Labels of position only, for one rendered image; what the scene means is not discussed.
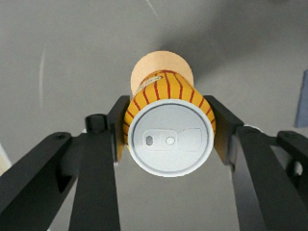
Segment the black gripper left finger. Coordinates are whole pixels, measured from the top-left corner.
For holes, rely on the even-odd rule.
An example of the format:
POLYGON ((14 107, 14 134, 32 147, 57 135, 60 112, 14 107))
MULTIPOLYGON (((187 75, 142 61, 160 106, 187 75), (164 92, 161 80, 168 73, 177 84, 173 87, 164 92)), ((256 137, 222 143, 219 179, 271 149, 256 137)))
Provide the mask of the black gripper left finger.
POLYGON ((114 166, 129 105, 121 95, 79 136, 55 132, 0 175, 0 231, 47 231, 77 178, 68 231, 121 231, 114 166))

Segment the orange striped drink can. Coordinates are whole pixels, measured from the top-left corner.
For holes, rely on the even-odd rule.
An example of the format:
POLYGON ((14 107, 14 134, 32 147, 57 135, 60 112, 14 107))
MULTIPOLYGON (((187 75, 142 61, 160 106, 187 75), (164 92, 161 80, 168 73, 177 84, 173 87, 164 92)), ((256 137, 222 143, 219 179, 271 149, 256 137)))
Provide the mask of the orange striped drink can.
POLYGON ((123 119, 123 137, 134 160, 165 177, 187 174, 209 156, 214 113, 180 73, 161 69, 140 83, 123 119))

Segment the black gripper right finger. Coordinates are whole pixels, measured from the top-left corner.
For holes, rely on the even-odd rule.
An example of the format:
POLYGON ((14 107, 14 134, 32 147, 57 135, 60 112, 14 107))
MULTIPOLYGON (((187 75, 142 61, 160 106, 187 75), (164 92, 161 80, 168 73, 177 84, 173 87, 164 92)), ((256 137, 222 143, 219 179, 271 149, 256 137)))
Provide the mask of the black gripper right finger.
POLYGON ((290 130, 268 136, 203 97, 216 121, 213 147, 231 166, 240 231, 308 231, 308 138, 290 130))

